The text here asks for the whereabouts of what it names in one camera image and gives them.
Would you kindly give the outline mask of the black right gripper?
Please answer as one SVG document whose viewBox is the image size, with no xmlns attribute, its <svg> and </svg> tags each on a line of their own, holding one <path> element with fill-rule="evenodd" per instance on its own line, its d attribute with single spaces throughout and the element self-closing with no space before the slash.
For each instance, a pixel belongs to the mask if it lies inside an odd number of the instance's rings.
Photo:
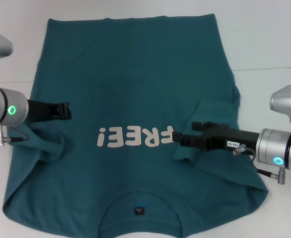
<svg viewBox="0 0 291 238">
<path fill-rule="evenodd" d="M 228 124 L 216 124 L 212 122 L 192 122 L 193 131 L 202 131 L 202 136 L 183 134 L 174 131 L 173 142 L 183 147 L 199 148 L 205 151 L 222 149 L 234 151 L 244 144 L 247 148 L 256 149 L 256 143 L 260 133 L 249 132 L 229 127 Z"/>
</svg>

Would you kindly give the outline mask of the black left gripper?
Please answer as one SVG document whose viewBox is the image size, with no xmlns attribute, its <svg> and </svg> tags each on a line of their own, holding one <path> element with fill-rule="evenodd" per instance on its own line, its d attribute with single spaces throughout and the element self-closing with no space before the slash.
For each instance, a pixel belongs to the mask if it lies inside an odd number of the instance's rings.
<svg viewBox="0 0 291 238">
<path fill-rule="evenodd" d="M 28 100 L 27 122 L 41 122 L 53 119 L 69 120 L 72 118 L 69 103 L 44 103 Z"/>
</svg>

